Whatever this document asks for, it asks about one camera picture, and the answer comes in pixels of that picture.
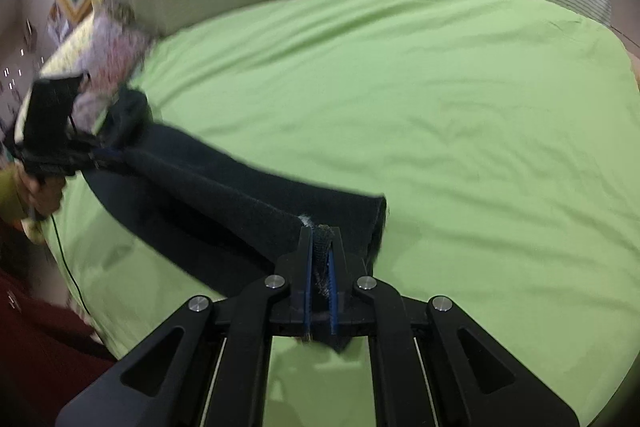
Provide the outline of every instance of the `person's hand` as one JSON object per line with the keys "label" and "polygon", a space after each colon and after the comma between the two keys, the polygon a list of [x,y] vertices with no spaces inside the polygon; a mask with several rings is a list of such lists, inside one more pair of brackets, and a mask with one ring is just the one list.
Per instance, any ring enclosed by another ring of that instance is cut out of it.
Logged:
{"label": "person's hand", "polygon": [[35,208],[38,213],[47,217],[60,208],[64,178],[47,178],[43,184],[24,171],[24,166],[16,162],[14,171],[15,187],[24,208]]}

